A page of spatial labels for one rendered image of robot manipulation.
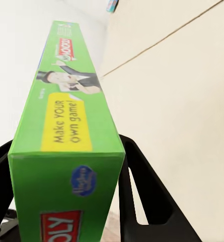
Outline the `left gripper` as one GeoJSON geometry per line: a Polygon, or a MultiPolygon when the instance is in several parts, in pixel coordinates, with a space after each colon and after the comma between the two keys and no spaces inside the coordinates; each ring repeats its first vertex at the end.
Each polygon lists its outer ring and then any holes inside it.
{"type": "Polygon", "coordinates": [[[21,242],[17,218],[0,225],[0,242],[21,242]]]}

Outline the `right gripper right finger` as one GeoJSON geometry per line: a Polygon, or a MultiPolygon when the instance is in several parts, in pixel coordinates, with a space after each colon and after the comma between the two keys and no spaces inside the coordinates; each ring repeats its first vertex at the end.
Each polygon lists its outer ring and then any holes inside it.
{"type": "Polygon", "coordinates": [[[125,150],[118,180],[121,242],[202,242],[134,140],[119,137],[125,150]],[[129,168],[148,225],[137,222],[129,168]]]}

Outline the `board game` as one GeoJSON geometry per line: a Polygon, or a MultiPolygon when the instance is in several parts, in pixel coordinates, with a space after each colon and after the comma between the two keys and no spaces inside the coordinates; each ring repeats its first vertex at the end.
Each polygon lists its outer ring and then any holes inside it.
{"type": "Polygon", "coordinates": [[[109,13],[112,13],[116,6],[116,3],[117,3],[117,0],[109,0],[106,11],[109,13]]]}
{"type": "Polygon", "coordinates": [[[21,242],[100,242],[124,158],[80,24],[53,20],[8,153],[21,242]]]}

